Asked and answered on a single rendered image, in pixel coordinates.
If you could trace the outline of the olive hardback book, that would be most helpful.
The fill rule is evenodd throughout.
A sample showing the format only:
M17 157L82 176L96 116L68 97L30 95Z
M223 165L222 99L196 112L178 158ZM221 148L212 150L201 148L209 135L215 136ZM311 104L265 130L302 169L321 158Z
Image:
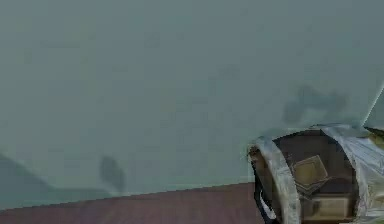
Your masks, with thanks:
M328 178L328 172L321 158L316 155L295 163L293 165L293 176L297 183L309 187L325 181Z

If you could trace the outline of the beige flat book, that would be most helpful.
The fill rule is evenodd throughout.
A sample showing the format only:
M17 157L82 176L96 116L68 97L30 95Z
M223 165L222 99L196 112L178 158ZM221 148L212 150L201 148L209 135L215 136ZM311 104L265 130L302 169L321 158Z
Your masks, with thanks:
M344 220L352 215L352 202L345 196L320 196L301 200L301 216L305 221Z

